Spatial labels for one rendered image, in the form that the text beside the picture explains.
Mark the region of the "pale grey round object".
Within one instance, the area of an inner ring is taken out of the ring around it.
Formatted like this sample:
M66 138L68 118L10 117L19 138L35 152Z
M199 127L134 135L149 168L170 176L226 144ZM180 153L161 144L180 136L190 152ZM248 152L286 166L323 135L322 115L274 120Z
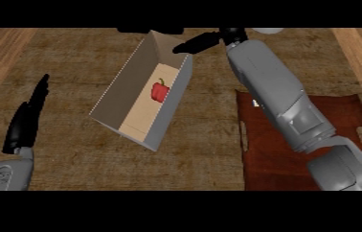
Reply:
M251 29L257 31L260 34L266 34L266 35L273 35L283 30L283 28L251 28Z

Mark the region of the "cardboard box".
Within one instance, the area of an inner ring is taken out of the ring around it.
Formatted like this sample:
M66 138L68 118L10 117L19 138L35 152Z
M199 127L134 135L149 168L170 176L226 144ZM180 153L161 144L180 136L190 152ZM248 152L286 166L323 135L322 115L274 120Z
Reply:
M88 116L122 137L156 151L192 75L192 55L174 54L181 40L150 31L125 61ZM170 87L164 102L152 85Z

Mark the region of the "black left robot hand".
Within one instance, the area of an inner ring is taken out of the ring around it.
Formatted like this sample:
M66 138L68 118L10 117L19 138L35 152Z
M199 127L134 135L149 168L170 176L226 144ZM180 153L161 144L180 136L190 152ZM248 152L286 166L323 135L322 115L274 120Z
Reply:
M31 148L35 143L39 114L44 107L45 97L48 94L48 74L44 74L32 91L28 102L23 102L16 110L10 121L3 153L14 154L16 149Z

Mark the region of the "brown woven placemat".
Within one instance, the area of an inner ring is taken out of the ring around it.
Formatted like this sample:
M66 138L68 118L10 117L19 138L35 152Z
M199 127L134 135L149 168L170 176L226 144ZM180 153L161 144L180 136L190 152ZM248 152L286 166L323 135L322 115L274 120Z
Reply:
M226 28L183 41L149 30L90 110L90 118L127 139L156 150L192 74L192 55L217 44L235 76L297 152L331 150L308 172L323 191L362 191L362 150L336 134L302 84L263 41Z

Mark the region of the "dark red tray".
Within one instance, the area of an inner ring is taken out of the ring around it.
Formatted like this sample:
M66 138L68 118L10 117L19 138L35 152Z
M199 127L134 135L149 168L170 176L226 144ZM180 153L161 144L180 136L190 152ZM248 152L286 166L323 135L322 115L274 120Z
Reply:
M310 96L336 134L362 150L362 102L356 94L341 97ZM236 91L243 178L246 191L317 191L307 162L329 151L294 152L246 92Z

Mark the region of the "red bell pepper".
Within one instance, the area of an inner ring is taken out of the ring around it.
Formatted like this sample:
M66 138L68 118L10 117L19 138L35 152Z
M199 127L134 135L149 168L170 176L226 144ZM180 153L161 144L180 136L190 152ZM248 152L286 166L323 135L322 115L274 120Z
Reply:
M168 91L170 91L170 87L165 85L165 82L162 79L159 79L159 82L156 82L153 85L152 85L152 88L150 88L150 98L162 103L164 102L164 99L165 99L165 96L168 94Z

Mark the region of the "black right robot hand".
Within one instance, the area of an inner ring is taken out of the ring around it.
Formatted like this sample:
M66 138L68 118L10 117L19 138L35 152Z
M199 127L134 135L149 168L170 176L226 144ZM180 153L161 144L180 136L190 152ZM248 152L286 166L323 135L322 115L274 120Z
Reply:
M190 55L198 54L203 50L214 47L218 41L223 40L223 44L243 42L246 40L246 31L243 28L220 28L217 32L202 33L190 38L184 43L177 45L172 49L174 54L187 53Z

